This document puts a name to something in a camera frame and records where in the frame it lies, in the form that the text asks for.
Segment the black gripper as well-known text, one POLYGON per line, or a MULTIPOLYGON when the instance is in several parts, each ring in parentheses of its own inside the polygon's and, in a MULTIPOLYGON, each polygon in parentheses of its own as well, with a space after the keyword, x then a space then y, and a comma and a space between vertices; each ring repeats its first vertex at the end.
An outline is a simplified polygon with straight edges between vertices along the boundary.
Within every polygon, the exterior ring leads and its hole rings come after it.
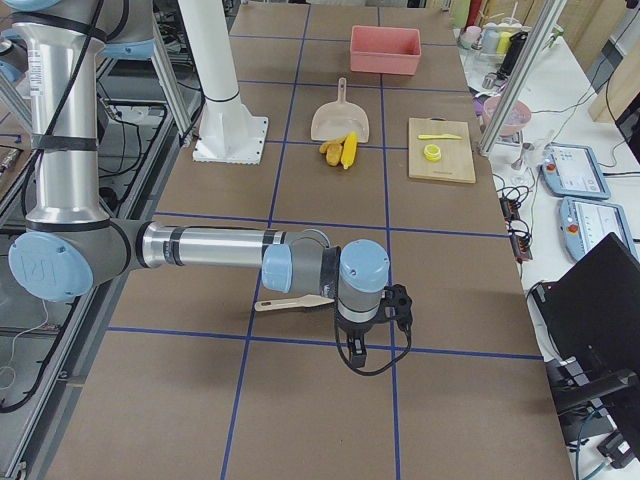
POLYGON ((353 368, 366 365, 367 350, 362 337, 375 326, 395 322, 408 339, 412 337, 412 299, 403 285, 385 286, 376 293, 344 285, 336 300, 334 325, 338 333, 349 337, 349 363, 353 368))

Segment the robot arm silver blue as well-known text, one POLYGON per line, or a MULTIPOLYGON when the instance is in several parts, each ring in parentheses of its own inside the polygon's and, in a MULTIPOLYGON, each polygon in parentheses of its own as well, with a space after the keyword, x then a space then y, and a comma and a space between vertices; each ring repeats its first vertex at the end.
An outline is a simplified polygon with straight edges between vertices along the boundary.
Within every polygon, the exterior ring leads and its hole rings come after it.
POLYGON ((393 322, 409 333, 411 299, 389 285, 376 242, 332 246, 317 230, 169 227, 111 217, 99 202, 96 58, 110 45, 154 39, 147 1, 14 1, 28 49, 36 203, 11 245, 9 268, 31 295, 66 302, 119 275, 164 264, 257 268, 265 287, 334 304, 338 353, 363 374, 365 336, 393 322))

